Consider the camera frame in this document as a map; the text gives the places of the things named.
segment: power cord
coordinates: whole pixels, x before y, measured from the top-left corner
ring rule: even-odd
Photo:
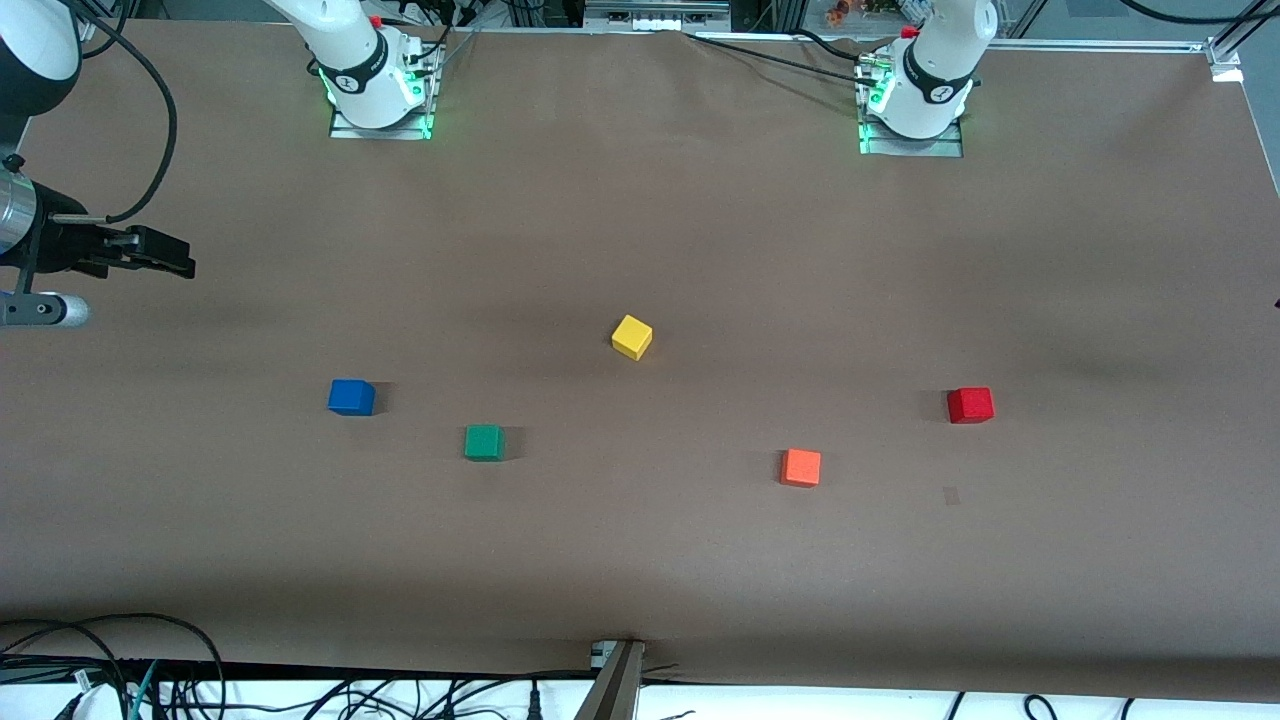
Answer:
[[[61,712],[59,712],[58,715],[54,716],[54,720],[74,720],[74,717],[76,717],[76,708],[79,707],[79,701],[83,697],[84,697],[84,693],[79,693],[78,696],[73,697],[67,703],[67,706],[63,707]]]
[[[781,65],[787,65],[787,67],[791,67],[791,68],[796,68],[796,69],[801,69],[801,70],[808,70],[810,73],[817,73],[819,76],[827,76],[827,77],[833,77],[836,79],[844,79],[844,81],[851,82],[851,83],[855,83],[855,85],[865,85],[868,87],[872,87],[872,86],[876,85],[876,81],[873,81],[872,78],[846,76],[844,73],[837,73],[837,72],[832,72],[832,70],[823,69],[823,68],[815,68],[813,65],[806,65],[804,63],[796,63],[795,60],[787,60],[786,58],[778,58],[776,55],[767,55],[764,53],[756,53],[755,50],[749,50],[746,47],[739,47],[736,45],[730,45],[728,42],[721,42],[718,40],[712,40],[709,37],[699,37],[696,35],[687,35],[687,33],[686,33],[685,37],[689,37],[690,40],[692,40],[695,42],[701,42],[703,45],[710,45],[713,47],[719,47],[722,50],[730,50],[730,51],[733,51],[733,53],[741,53],[742,55],[750,55],[751,58],[759,58],[762,60],[769,60],[771,63],[778,63]]]
[[[956,698],[951,701],[951,710],[947,711],[947,720],[956,720],[956,712],[960,711],[960,701],[964,700],[964,691],[956,693]]]
[[[137,215],[140,211],[142,211],[143,208],[147,206],[147,202],[151,202],[151,199],[155,196],[156,190],[164,181],[165,173],[169,172],[169,164],[173,161],[173,151],[178,145],[178,106],[173,101],[173,94],[169,92],[169,86],[165,85],[164,78],[160,77],[160,70],[157,70],[156,67],[151,64],[151,60],[148,60],[146,55],[143,55],[137,47],[134,47],[132,42],[125,40],[123,35],[116,32],[111,26],[106,24],[97,15],[95,15],[83,4],[83,0],[58,0],[58,1],[61,3],[63,5],[67,5],[67,8],[72,10],[72,13],[92,23],[93,27],[96,27],[97,29],[105,32],[108,37],[110,37],[115,42],[119,42],[120,47],[124,47],[124,50],[128,51],[129,55],[133,55],[133,59],[137,60],[140,65],[142,65],[142,69],[145,69],[147,74],[151,76],[151,79],[155,81],[156,87],[160,88],[160,95],[161,97],[164,97],[165,111],[169,114],[169,128],[164,143],[164,155],[161,155],[160,167],[156,168],[156,173],[151,178],[151,184],[147,186],[147,190],[142,193],[142,197],[140,197],[138,201],[134,202],[132,208],[118,215],[108,215],[105,218],[106,223],[120,223],[128,220],[133,215]]]
[[[796,29],[787,31],[787,35],[799,35],[800,37],[808,37],[809,40],[814,41],[814,44],[817,44],[818,47],[822,47],[823,50],[826,50],[827,53],[831,53],[832,55],[835,55],[837,58],[842,58],[845,60],[852,60],[854,63],[856,63],[859,60],[858,55],[851,55],[849,53],[845,53],[840,47],[836,47],[835,45],[827,42],[822,37],[819,37],[818,33],[815,33],[815,32],[810,32],[808,29],[797,27]]]
[[[115,23],[115,32],[116,32],[116,35],[123,35],[124,33],[124,20],[129,19],[129,17],[132,17],[134,13],[138,12],[138,3],[141,0],[120,0],[120,18]],[[82,60],[90,60],[92,58],[97,58],[102,53],[106,53],[108,50],[110,50],[113,45],[115,45],[115,38],[114,37],[108,37],[106,42],[99,45],[97,47],[90,50],[88,53],[84,53],[83,55],[81,55],[81,59]]]
[[[177,628],[182,628],[183,630],[187,630],[188,633],[196,635],[200,639],[201,644],[205,646],[205,650],[209,651],[210,657],[212,657],[214,660],[214,667],[218,671],[218,682],[220,685],[220,693],[219,693],[220,698],[219,698],[219,705],[216,706],[218,720],[223,720],[223,715],[227,714],[227,673],[223,669],[221,653],[218,652],[218,646],[214,644],[214,641],[209,637],[207,633],[205,633],[192,623],[182,620],[180,618],[174,618],[172,615],[164,615],[160,612],[113,612],[110,615],[97,615],[93,618],[86,618],[84,620],[77,620],[74,623],[64,623],[61,620],[42,620],[32,618],[24,618],[20,620],[3,620],[0,621],[0,628],[13,626],[13,625],[44,625],[44,628],[28,633],[27,635],[23,635],[22,638],[18,638],[17,641],[9,643],[4,648],[0,648],[0,653],[9,652],[14,647],[32,643],[45,635],[50,635],[56,632],[77,630],[81,634],[90,637],[91,641],[99,646],[99,650],[101,650],[102,653],[106,655],[106,657],[111,662],[111,667],[119,676],[119,683],[120,683],[119,687],[116,688],[120,694],[120,716],[128,717],[128,708],[129,708],[127,697],[128,693],[124,691],[124,678],[123,674],[119,673],[119,665],[116,665],[115,662],[115,655],[106,646],[106,643],[102,642],[101,638],[99,638],[96,634],[86,629],[86,625],[110,623],[116,620],[155,620],[159,623],[165,623],[169,625],[174,625]]]
[[[1229,15],[1219,18],[1203,18],[1203,17],[1190,17],[1190,15],[1172,15],[1169,13],[1161,13],[1155,8],[1148,8],[1137,0],[1120,0],[1123,5],[1137,12],[1138,14],[1147,15],[1148,18],[1155,18],[1157,20],[1164,20],[1166,23],[1176,23],[1184,26],[1216,26],[1224,23],[1247,23],[1253,20],[1266,20],[1270,18],[1280,18],[1280,9],[1268,10],[1266,13],[1253,13],[1249,15]]]
[[[543,720],[543,693],[538,689],[538,680],[531,680],[534,687],[529,691],[529,720]]]
[[[1053,712],[1053,706],[1050,705],[1047,700],[1044,700],[1044,696],[1038,696],[1038,694],[1029,694],[1023,698],[1023,712],[1027,714],[1027,720],[1041,720],[1039,717],[1036,716],[1034,712],[1032,712],[1032,702],[1036,701],[1039,701],[1044,706],[1044,710],[1048,710],[1050,720],[1057,720],[1057,712]]]

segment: table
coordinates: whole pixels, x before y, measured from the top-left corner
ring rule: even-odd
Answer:
[[[988,53],[950,160],[859,155],[840,81],[673,33],[484,33],[411,143],[328,140],[288,27],[129,27],[180,113],[141,222],[198,277],[42,277],[92,325],[0,338],[5,615],[165,611],[239,661],[636,635],[691,680],[1280,698],[1280,202],[1203,56]],[[163,127],[113,50],[27,169],[114,210]],[[338,377],[381,413],[326,413]],[[947,424],[970,384],[998,416]],[[472,423],[516,457],[465,461]],[[787,447],[820,487],[776,482]]]

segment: black cable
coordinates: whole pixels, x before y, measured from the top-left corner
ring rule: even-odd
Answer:
[[[79,707],[79,701],[84,700],[84,693],[79,693],[68,702],[61,712],[54,716],[54,720],[74,720],[76,708]]]
[[[424,720],[425,717],[430,717],[431,716],[431,711],[435,710],[436,707],[439,707],[440,705],[448,703],[452,707],[453,706],[453,693],[456,693],[457,691],[460,691],[463,687],[466,687],[466,684],[470,680],[462,680],[461,683],[457,684],[457,687],[454,687],[454,683],[451,680],[449,682],[449,692],[447,692],[445,694],[440,696],[439,700],[436,700],[431,705],[428,705],[426,710],[424,710],[419,715],[413,716],[413,720]]]
[[[145,69],[148,76],[151,76],[151,79],[155,81],[156,87],[160,88],[161,97],[164,97],[165,111],[169,114],[169,129],[165,137],[164,155],[160,158],[160,167],[156,168],[156,173],[151,178],[151,184],[147,186],[146,192],[142,193],[142,197],[140,197],[138,201],[134,202],[132,208],[120,213],[119,215],[106,217],[108,223],[119,223],[123,220],[128,220],[133,215],[137,215],[143,208],[146,208],[147,202],[151,202],[151,197],[155,196],[156,190],[160,187],[160,182],[164,181],[165,173],[169,172],[169,163],[173,161],[173,151],[178,145],[178,105],[173,101],[173,94],[169,92],[169,86],[165,85],[164,78],[160,77],[160,70],[157,70],[156,67],[151,64],[151,60],[148,60],[146,55],[138,51],[138,49],[134,47],[132,42],[125,40],[123,35],[115,32],[115,29],[113,29],[111,26],[106,24],[96,15],[93,15],[93,13],[88,12],[82,0],[58,0],[58,1],[70,8],[72,13],[79,14],[82,18],[92,23],[95,27],[97,27],[97,29],[105,32],[108,37],[111,37],[113,40],[119,42],[120,47],[124,47],[124,50],[128,51],[129,55],[133,55],[133,59],[137,60],[140,65],[142,65],[142,69]]]
[[[440,717],[445,720],[453,720],[453,693],[458,692],[458,682],[449,680],[449,692],[444,693],[444,710],[440,712]]]
[[[343,680],[343,682],[338,683],[337,685],[334,685],[329,692],[324,693],[324,696],[321,696],[320,700],[317,700],[314,703],[311,703],[311,710],[308,710],[307,714],[302,716],[302,720],[311,720],[312,717],[315,717],[316,715],[319,715],[320,710],[330,700],[338,697],[338,694],[342,691],[344,691],[347,687],[349,687],[351,683],[352,683],[351,680]]]
[[[417,63],[419,60],[430,58],[431,53],[435,53],[436,50],[440,49],[442,45],[444,45],[444,41],[448,40],[449,31],[452,31],[452,29],[453,29],[453,26],[444,26],[444,32],[440,33],[440,37],[436,38],[436,41],[433,42],[430,47],[428,47],[426,50],[422,50],[417,55],[410,55],[410,58],[408,58],[410,64],[413,64],[413,63]]]
[[[8,652],[10,648],[13,648],[13,647],[15,647],[18,644],[23,644],[23,643],[27,643],[27,642],[37,641],[37,639],[40,639],[40,638],[42,638],[45,635],[56,633],[59,630],[74,629],[74,630],[79,632],[81,634],[88,637],[95,644],[97,644],[99,648],[105,655],[108,655],[108,660],[111,661],[113,667],[115,667],[118,670],[119,665],[115,664],[115,655],[113,655],[111,651],[110,651],[110,648],[106,647],[106,643],[104,643],[101,638],[99,638],[96,634],[93,634],[87,628],[84,628],[84,625],[92,625],[92,624],[96,624],[96,623],[109,623],[111,620],[156,620],[156,621],[160,621],[160,623],[168,623],[170,625],[175,625],[178,628],[182,628],[183,630],[187,630],[188,633],[191,633],[191,634],[196,635],[197,638],[200,638],[200,642],[205,646],[205,650],[207,650],[209,655],[214,659],[214,667],[218,670],[218,680],[219,680],[219,683],[221,685],[221,698],[220,698],[220,703],[219,703],[220,705],[220,710],[218,712],[218,720],[223,720],[223,715],[225,714],[225,705],[227,705],[227,674],[223,671],[223,657],[218,652],[218,646],[214,644],[212,638],[210,638],[207,633],[205,633],[204,630],[201,630],[196,625],[193,625],[193,624],[191,624],[191,623],[188,623],[186,620],[182,620],[180,618],[174,618],[172,615],[163,615],[160,612],[113,612],[110,615],[97,615],[97,616],[93,616],[93,618],[86,618],[84,620],[76,620],[74,623],[65,623],[65,621],[61,621],[61,620],[29,619],[29,618],[28,619],[22,619],[22,620],[4,620],[4,621],[0,621],[0,628],[8,626],[8,625],[19,625],[19,624],[24,624],[24,625],[38,624],[38,625],[46,625],[46,628],[44,630],[37,630],[35,633],[29,633],[27,637],[20,638],[18,641],[14,641],[13,643],[9,643],[9,646],[5,647],[4,650],[0,650],[0,652]],[[125,707],[124,694],[127,694],[127,693],[124,693],[123,688],[124,688],[124,679],[123,679],[123,675],[120,675],[120,688],[119,688],[119,692],[122,693],[122,701],[120,701],[120,703],[122,703],[122,707]],[[125,714],[124,715],[125,716],[128,715],[127,707],[125,707]]]
[[[115,23],[115,33],[116,35],[123,35],[124,33],[124,20],[129,19],[129,17],[138,10],[138,3],[141,0],[120,0],[120,19],[119,19],[119,22]],[[113,45],[115,45],[115,38],[114,37],[108,37],[106,42],[99,45],[97,47],[90,50],[88,53],[82,54],[81,59],[82,60],[91,60],[93,58],[97,58],[102,53],[106,53],[108,50],[110,50]]]
[[[97,637],[96,633],[86,628],[83,623],[65,623],[63,620],[45,620],[36,618],[0,621],[0,628],[6,628],[12,625],[45,625],[45,629],[28,633],[13,641],[4,648],[0,648],[0,655],[9,652],[15,647],[26,647],[28,643],[36,642],[37,639],[47,634],[56,633],[60,630],[76,630],[77,633],[88,638],[91,643],[97,646],[97,650],[102,652],[102,657],[105,657],[106,662],[110,665],[110,673],[106,674],[108,684],[111,685],[111,688],[115,691],[115,696],[120,702],[120,717],[128,716],[129,705],[124,687],[125,685],[124,673],[120,670],[120,665],[116,661],[115,653],[111,652],[111,648],[108,647],[105,642],[102,642],[102,638]]]
[[[1033,700],[1038,700],[1041,703],[1044,705],[1044,710],[1048,710],[1050,720],[1057,720],[1057,712],[1053,712],[1053,706],[1050,705],[1047,700],[1044,700],[1044,696],[1038,696],[1038,694],[1029,694],[1023,698],[1023,712],[1027,714],[1027,720],[1041,720],[1039,717],[1036,717],[1036,714],[1032,712]]]
[[[947,720],[956,720],[956,712],[960,711],[960,701],[964,700],[964,691],[956,693],[956,698],[951,701],[951,710],[947,711]]]
[[[346,715],[343,715],[342,712],[339,712],[338,714],[338,720],[351,720],[352,717],[356,716],[356,712],[360,712],[360,708],[364,707],[365,703],[369,702],[370,700],[374,701],[374,706],[375,707],[380,708],[383,705],[388,705],[390,707],[394,707],[396,710],[399,710],[402,714],[408,715],[410,717],[412,717],[412,715],[410,714],[410,711],[404,710],[403,707],[399,707],[398,705],[388,703],[387,701],[381,701],[381,700],[376,698],[378,693],[383,692],[383,689],[385,689],[387,685],[394,683],[399,678],[397,678],[396,675],[392,675],[390,678],[387,678],[385,680],[383,680],[383,683],[380,685],[378,685],[372,691],[369,691],[367,693],[366,692],[355,691],[356,694],[364,696],[364,697],[361,697],[360,702],[357,702],[355,706],[349,706],[348,705],[347,710],[346,710]],[[352,692],[351,688],[347,688],[347,692],[349,694]]]
[[[764,53],[756,53],[755,50],[748,50],[746,47],[739,47],[736,45],[730,45],[727,42],[721,42],[718,40],[710,40],[708,37],[698,37],[696,35],[686,35],[686,37],[689,37],[690,40],[701,42],[704,45],[712,45],[714,47],[721,47],[723,50],[732,50],[733,53],[741,53],[744,55],[750,55],[753,58],[759,58],[762,60],[769,60],[772,63],[778,63],[778,64],[782,64],[782,65],[788,65],[788,67],[792,67],[792,68],[799,68],[801,70],[809,70],[810,73],[818,73],[820,76],[833,77],[836,79],[844,79],[844,81],[849,81],[849,82],[852,82],[852,83],[856,83],[856,85],[865,85],[868,87],[876,85],[876,81],[873,81],[872,78],[846,76],[846,74],[836,73],[836,72],[827,70],[827,69],[823,69],[823,68],[815,68],[813,65],[806,65],[804,63],[796,63],[794,60],[787,60],[785,58],[777,58],[777,56],[773,56],[773,55],[765,55]]]
[[[200,710],[201,712],[204,712],[205,708],[221,707],[221,705],[219,705],[219,703],[202,703],[202,702],[200,702],[200,697],[198,696],[195,697],[195,702],[187,700],[184,696],[187,693],[192,692],[193,688],[195,688],[195,683],[191,683],[191,684],[188,684],[187,689],[182,692],[180,696],[174,696],[174,698],[170,700],[170,702],[169,702],[169,710],[170,710],[172,715],[174,715],[177,717],[177,714],[175,714],[177,710],[186,710],[189,714],[191,710]],[[399,712],[399,714],[404,715],[406,717],[413,717],[415,716],[415,712],[410,712],[408,708],[406,708],[406,707],[403,707],[401,705],[397,705],[397,703],[394,703],[394,702],[392,702],[389,700],[375,697],[374,693],[378,692],[378,691],[380,691],[380,689],[381,688],[379,687],[375,691],[366,692],[366,691],[351,689],[348,687],[348,688],[344,688],[343,692],[338,693],[338,694],[351,694],[351,696],[362,698],[362,702],[370,702],[370,703],[372,703],[376,707],[384,707],[387,710],[392,710],[392,711]],[[303,707],[312,707],[314,705],[316,705],[316,702],[319,702],[319,701],[308,700],[307,702],[300,702],[297,705],[289,705],[289,706],[283,706],[283,707],[271,707],[271,706],[268,706],[268,705],[251,705],[251,703],[234,703],[234,702],[229,702],[229,703],[227,703],[227,710],[252,710],[252,711],[256,711],[256,712],[270,712],[270,714],[275,714],[275,712],[292,712],[294,710],[302,710]],[[346,715],[346,716],[355,715],[355,712],[358,711],[361,707],[362,707],[362,703],[353,703],[353,705],[351,705],[348,707],[342,708],[342,711],[339,711],[340,712],[339,714],[339,719],[344,717],[344,715],[342,715],[342,714],[349,714],[349,715]]]
[[[1176,23],[1183,26],[1216,26],[1224,23],[1247,23],[1253,20],[1266,20],[1270,18],[1280,18],[1280,9],[1268,10],[1266,13],[1253,13],[1252,15],[1231,15],[1220,18],[1197,18],[1190,15],[1171,15],[1169,13],[1161,13],[1155,8],[1148,8],[1137,0],[1120,0],[1126,8],[1142,14],[1148,18],[1156,18],[1157,20],[1164,20],[1166,23]]]
[[[493,708],[489,708],[489,707],[485,707],[485,708],[481,708],[481,710],[468,710],[466,712],[458,712],[457,715],[453,715],[453,717],[471,717],[474,715],[497,715],[502,720],[511,720],[511,717],[507,717],[502,712],[498,712],[497,710],[493,710]]]
[[[852,55],[850,53],[845,53],[840,47],[836,47],[835,45],[827,42],[822,37],[819,37],[818,33],[815,33],[815,32],[810,32],[810,31],[804,29],[804,28],[796,28],[796,29],[787,31],[787,35],[799,35],[800,37],[808,37],[809,40],[814,41],[814,44],[818,45],[818,47],[822,47],[823,50],[826,50],[827,53],[831,53],[832,55],[835,55],[837,58],[842,58],[845,60],[852,60],[855,63],[859,60],[858,55]]]
[[[529,717],[527,720],[543,720],[543,692],[538,689],[538,680],[530,680],[532,688],[529,691]]]
[[[517,9],[517,10],[530,10],[530,12],[531,10],[541,10],[543,8],[547,6],[547,1],[545,0],[539,0],[539,3],[536,5],[530,5],[530,4],[520,3],[517,0],[502,0],[502,4],[503,5],[509,5],[509,6],[512,6],[512,8]]]

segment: wooden block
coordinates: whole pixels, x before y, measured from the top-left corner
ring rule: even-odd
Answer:
[[[791,448],[782,455],[782,478],[785,486],[812,488],[818,486],[822,469],[822,454],[813,450]]]
[[[507,454],[506,433],[499,425],[467,425],[462,455],[475,462],[500,462]]]
[[[653,342],[653,328],[627,315],[613,331],[613,350],[632,360],[639,360]]]
[[[996,416],[989,387],[963,387],[947,393],[947,410],[955,425],[986,423]]]

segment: metal rod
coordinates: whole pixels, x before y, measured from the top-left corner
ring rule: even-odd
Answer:
[[[573,720],[635,720],[644,643],[618,641]]]

